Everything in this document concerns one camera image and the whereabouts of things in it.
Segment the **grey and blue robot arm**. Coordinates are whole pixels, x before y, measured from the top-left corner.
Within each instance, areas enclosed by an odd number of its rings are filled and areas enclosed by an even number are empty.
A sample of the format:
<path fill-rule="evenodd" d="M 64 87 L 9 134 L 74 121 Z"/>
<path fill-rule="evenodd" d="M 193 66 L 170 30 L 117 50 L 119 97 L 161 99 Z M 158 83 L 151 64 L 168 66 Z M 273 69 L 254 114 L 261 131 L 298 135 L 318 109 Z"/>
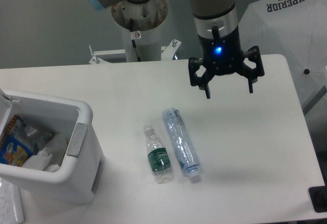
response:
<path fill-rule="evenodd" d="M 132 61 L 160 58 L 157 36 L 148 37 L 165 21 L 165 0 L 89 0 L 95 9 L 111 9 L 115 22 L 127 31 L 125 49 Z M 190 57 L 190 83 L 210 96 L 208 84 L 215 76 L 237 73 L 253 85 L 265 73 L 260 50 L 241 49 L 235 0 L 189 0 L 202 57 Z"/>

